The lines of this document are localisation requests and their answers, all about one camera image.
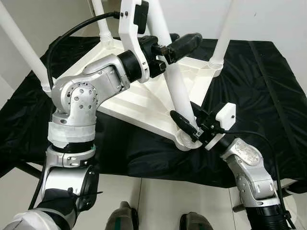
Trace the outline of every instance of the person's foot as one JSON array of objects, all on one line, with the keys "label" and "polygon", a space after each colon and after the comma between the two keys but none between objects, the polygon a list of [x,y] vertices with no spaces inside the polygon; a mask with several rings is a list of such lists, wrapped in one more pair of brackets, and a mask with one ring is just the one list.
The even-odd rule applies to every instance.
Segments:
[{"label": "person's foot", "polygon": [[213,230],[209,221],[195,212],[182,215],[180,230]]},{"label": "person's foot", "polygon": [[134,208],[130,208],[127,201],[120,203],[120,208],[115,210],[109,217],[106,230],[138,230],[138,213]]}]

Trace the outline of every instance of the floor tile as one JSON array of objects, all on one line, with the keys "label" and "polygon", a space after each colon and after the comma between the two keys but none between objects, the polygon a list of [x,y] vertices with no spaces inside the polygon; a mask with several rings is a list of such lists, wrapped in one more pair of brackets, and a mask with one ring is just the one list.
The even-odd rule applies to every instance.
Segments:
[{"label": "floor tile", "polygon": [[37,178],[17,168],[0,178],[0,229],[3,229],[17,213],[28,209],[37,182]]},{"label": "floor tile", "polygon": [[82,212],[73,230],[104,230],[111,213],[119,208],[121,201],[128,201],[137,209],[140,195],[141,178],[119,175],[99,176],[98,195],[95,205]]},{"label": "floor tile", "polygon": [[143,179],[140,230],[178,230],[181,215],[204,215],[215,230],[234,230],[228,189],[188,182]]},{"label": "floor tile", "polygon": [[[231,204],[232,206],[237,206],[241,204],[240,197],[239,197],[239,190],[237,187],[233,187],[229,189]],[[234,212],[234,219],[235,219],[235,226],[236,230],[250,230],[250,223],[248,220],[248,216],[246,211],[241,212]]]}]

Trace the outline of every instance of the black cable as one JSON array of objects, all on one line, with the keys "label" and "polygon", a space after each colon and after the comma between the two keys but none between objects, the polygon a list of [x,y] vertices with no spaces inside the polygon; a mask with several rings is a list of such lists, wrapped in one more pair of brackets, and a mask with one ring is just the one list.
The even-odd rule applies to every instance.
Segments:
[{"label": "black cable", "polygon": [[101,19],[105,19],[105,18],[109,18],[109,17],[114,17],[119,19],[119,12],[110,12],[110,13],[105,13],[105,14],[101,14],[98,15],[96,17],[90,18],[82,23],[80,23],[79,25],[75,26],[74,28],[71,28],[69,31],[67,31],[65,34],[63,34],[61,37],[58,37],[50,46],[48,54],[47,54],[47,75],[48,75],[48,81],[49,81],[49,85],[50,88],[52,89],[53,87],[53,79],[52,79],[52,69],[51,69],[51,61],[52,61],[52,57],[54,54],[55,49],[57,48],[57,46],[60,44],[60,42],[62,42],[65,38],[69,37],[70,35],[72,35],[73,33],[77,32],[78,30],[80,30],[81,28],[97,22]]},{"label": "black cable", "polygon": [[290,213],[286,210],[285,205],[284,205],[283,192],[282,192],[282,185],[281,185],[281,182],[280,182],[280,174],[279,174],[279,169],[278,169],[277,156],[276,156],[276,153],[275,153],[274,148],[273,148],[272,144],[270,143],[270,141],[264,135],[257,133],[257,132],[253,132],[253,131],[245,131],[245,130],[229,131],[229,130],[220,129],[220,130],[218,130],[218,132],[219,133],[225,133],[225,134],[252,134],[252,135],[255,135],[255,136],[262,138],[267,143],[267,145],[271,149],[272,156],[273,156],[273,164],[274,164],[274,167],[275,167],[276,182],[277,182],[277,195],[278,195],[278,198],[280,200],[281,209],[282,209],[283,214],[285,215],[287,221],[289,222],[291,228],[296,229],[293,222],[291,221]]},{"label": "black cable", "polygon": [[28,210],[31,210],[31,209],[34,208],[34,205],[35,205],[35,202],[37,200],[40,188],[43,184],[45,168],[46,168],[46,159],[45,159],[45,162],[44,162],[44,165],[43,165],[42,174],[40,175],[40,178],[38,180],[38,183],[37,183],[37,186],[36,186],[36,189],[35,189],[35,192],[33,194],[33,197],[32,197],[32,200],[31,200],[31,203],[29,205]]},{"label": "black cable", "polygon": [[[56,109],[56,107],[54,106],[54,104],[52,104],[51,108],[50,108],[50,115],[49,115],[50,116],[49,117],[50,121],[52,121],[52,114],[54,113],[55,109]],[[34,194],[33,194],[33,197],[31,199],[31,203],[29,205],[28,210],[31,210],[31,209],[34,208],[34,205],[35,205],[35,202],[37,200],[40,188],[42,187],[42,184],[43,184],[45,169],[46,169],[46,156],[45,156],[45,160],[44,160],[44,164],[43,164],[43,168],[42,168],[42,173],[41,173],[40,178],[38,180],[38,183],[36,185],[36,189],[34,191]]]}]

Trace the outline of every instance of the robotic arm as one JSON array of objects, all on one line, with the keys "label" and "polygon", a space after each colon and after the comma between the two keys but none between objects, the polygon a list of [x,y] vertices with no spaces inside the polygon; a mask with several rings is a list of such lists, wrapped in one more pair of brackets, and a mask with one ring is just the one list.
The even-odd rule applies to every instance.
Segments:
[{"label": "robotic arm", "polygon": [[51,98],[57,109],[48,129],[51,146],[46,151],[42,202],[15,216],[5,230],[72,229],[80,212],[89,210],[96,201],[99,170],[95,167],[94,137],[99,105],[129,89],[132,82],[145,82],[163,73],[166,64],[157,55],[172,64],[199,46],[200,34],[188,34],[169,46],[160,46],[155,36],[138,38],[146,26],[148,4],[127,2],[135,1],[123,1],[121,6],[122,12],[130,12],[120,15],[126,51],[99,59],[79,75],[54,84]]},{"label": "robotic arm", "polygon": [[227,163],[235,176],[252,229],[289,229],[286,222],[289,216],[281,208],[273,179],[264,168],[262,154],[254,146],[227,132],[236,122],[236,105],[221,103],[210,113],[193,102],[191,105],[198,129],[176,111],[171,111],[171,117],[193,141],[199,140],[207,150],[219,154]]},{"label": "robotic arm", "polygon": [[[200,34],[188,34],[169,46],[160,46],[155,36],[138,38],[137,34],[145,31],[148,7],[142,0],[122,1],[119,35],[126,51],[89,64],[79,75],[56,81],[51,96],[57,109],[48,129],[52,145],[46,151],[42,201],[35,209],[16,215],[5,230],[72,229],[80,212],[89,210],[96,201],[99,170],[95,167],[94,137],[99,105],[136,80],[146,82],[162,74],[166,64],[157,55],[172,64],[199,46]],[[252,228],[287,229],[261,153],[243,140],[219,132],[235,123],[236,106],[221,104],[209,114],[196,104],[192,103],[192,108],[198,128],[176,111],[171,111],[171,116],[192,140],[201,141],[227,162]]]}]

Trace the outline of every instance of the black cloth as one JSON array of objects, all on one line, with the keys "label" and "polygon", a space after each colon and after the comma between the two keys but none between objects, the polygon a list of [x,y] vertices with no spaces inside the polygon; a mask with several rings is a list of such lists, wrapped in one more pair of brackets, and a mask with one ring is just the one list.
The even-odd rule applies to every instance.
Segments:
[{"label": "black cloth", "polygon": [[[98,42],[97,37],[68,38],[55,54],[54,75],[62,74]],[[215,45],[216,40],[204,39],[190,56],[208,60]],[[236,104],[233,130],[257,131],[270,140],[282,178],[307,178],[307,99],[272,42],[230,42],[221,75],[211,82],[202,107],[210,111],[219,102]],[[31,72],[0,111],[1,163],[43,161],[51,105]],[[182,152],[159,135],[100,112],[96,116],[101,173],[235,186],[232,172],[218,153],[203,148]],[[275,177],[266,143],[256,136],[238,137],[261,151],[266,169]]]}]

